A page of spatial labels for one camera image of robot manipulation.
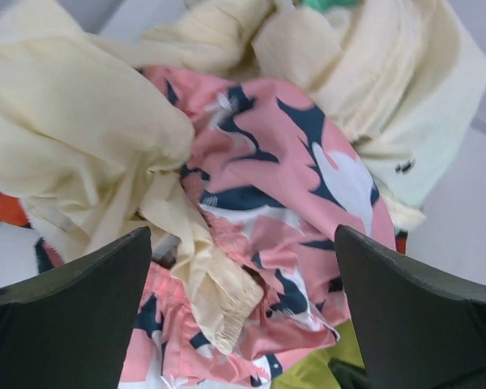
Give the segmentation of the yellow green cloth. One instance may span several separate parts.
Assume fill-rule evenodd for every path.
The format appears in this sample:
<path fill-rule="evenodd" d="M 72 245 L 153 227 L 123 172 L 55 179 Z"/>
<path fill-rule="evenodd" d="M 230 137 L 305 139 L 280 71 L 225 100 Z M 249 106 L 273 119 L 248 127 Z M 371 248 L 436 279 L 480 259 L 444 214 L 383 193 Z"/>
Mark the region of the yellow green cloth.
<path fill-rule="evenodd" d="M 340 334 L 340 341 L 335 346 L 310 353 L 276 378 L 271 387 L 274 389 L 341 388 L 329 367 L 332 359 L 338 359 L 360 368 L 365 366 L 352 321 L 348 320 L 338 325 L 337 331 Z"/>

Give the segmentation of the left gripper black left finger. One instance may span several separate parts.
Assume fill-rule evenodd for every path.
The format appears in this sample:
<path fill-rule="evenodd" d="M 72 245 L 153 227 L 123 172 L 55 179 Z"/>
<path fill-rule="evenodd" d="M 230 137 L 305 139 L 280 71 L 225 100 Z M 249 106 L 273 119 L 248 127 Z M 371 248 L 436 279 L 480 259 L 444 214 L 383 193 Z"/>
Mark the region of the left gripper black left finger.
<path fill-rule="evenodd" d="M 138 228 L 0 288 L 0 388 L 115 388 L 151 262 Z"/>

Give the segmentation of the pink patterned cloth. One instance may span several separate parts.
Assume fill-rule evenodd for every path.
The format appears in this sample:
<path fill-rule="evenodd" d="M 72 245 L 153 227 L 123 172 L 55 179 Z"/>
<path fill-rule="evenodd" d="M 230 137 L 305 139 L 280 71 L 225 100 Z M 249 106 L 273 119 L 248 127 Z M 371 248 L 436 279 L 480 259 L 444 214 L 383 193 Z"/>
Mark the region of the pink patterned cloth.
<path fill-rule="evenodd" d="M 145 129 L 123 124 L 128 109 L 58 128 L 25 211 L 64 262 L 137 224 L 176 251 L 170 269 L 149 269 L 121 387 L 268 387 L 340 341 L 350 311 L 336 229 L 392 245 L 386 205 L 346 137 L 291 84 L 164 66 L 144 76 Z"/>

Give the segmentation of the cream yellow cloth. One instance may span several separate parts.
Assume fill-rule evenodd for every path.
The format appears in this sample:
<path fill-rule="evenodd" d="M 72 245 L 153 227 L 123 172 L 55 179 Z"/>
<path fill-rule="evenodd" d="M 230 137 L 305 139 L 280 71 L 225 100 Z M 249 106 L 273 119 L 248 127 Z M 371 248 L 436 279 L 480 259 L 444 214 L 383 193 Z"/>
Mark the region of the cream yellow cloth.
<path fill-rule="evenodd" d="M 142 75 L 176 66 L 293 83 L 352 143 L 394 226 L 454 159 L 486 90 L 486 56 L 446 1 L 192 1 L 138 43 L 87 33 L 55 1 L 0 14 L 0 191 L 66 260 L 122 234 L 142 212 L 180 239 L 175 276 L 194 317 L 230 353 L 262 290 L 214 245 L 177 170 L 191 121 Z"/>

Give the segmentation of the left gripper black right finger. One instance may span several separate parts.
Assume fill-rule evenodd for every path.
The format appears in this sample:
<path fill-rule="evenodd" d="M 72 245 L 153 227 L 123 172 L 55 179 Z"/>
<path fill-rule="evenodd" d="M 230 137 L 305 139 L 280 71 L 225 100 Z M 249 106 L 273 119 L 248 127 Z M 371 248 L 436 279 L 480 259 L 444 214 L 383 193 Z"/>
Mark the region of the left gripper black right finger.
<path fill-rule="evenodd" d="M 344 225 L 335 250 L 371 388 L 486 388 L 486 285 Z"/>

